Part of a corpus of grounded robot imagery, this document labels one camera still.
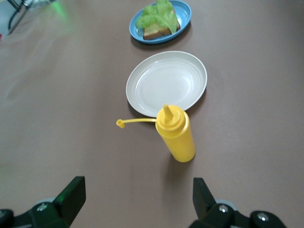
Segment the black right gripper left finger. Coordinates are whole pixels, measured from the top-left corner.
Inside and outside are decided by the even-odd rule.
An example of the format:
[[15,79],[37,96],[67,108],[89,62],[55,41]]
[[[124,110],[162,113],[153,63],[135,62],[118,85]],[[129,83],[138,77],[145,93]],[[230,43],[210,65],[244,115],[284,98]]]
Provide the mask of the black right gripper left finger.
[[69,228],[86,200],[84,176],[76,176],[55,198],[39,201],[23,214],[0,210],[2,228]]

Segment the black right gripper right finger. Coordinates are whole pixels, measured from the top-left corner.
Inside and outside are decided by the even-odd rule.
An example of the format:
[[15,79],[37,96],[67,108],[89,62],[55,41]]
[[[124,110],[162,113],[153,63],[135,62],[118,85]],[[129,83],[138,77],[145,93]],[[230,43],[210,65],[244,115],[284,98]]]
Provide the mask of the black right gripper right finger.
[[216,202],[202,178],[193,179],[193,205],[198,219],[191,228],[285,228],[286,225],[267,211],[242,215],[230,202]]

